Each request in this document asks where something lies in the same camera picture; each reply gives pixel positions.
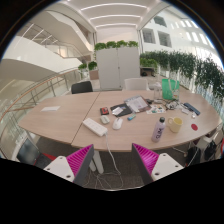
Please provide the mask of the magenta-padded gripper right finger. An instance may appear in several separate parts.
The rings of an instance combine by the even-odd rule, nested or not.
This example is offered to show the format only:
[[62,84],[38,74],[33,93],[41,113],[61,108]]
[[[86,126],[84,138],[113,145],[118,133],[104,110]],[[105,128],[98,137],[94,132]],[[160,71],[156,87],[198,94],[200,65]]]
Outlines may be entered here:
[[183,169],[167,153],[157,154],[141,145],[132,144],[132,154],[145,185]]

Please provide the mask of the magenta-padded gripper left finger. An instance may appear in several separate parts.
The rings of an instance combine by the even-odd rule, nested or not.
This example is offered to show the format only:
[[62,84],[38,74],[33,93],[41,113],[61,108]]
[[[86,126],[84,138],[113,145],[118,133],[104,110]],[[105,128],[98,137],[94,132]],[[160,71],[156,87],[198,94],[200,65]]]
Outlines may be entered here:
[[88,145],[67,157],[58,156],[44,170],[82,186],[93,155],[94,146]]

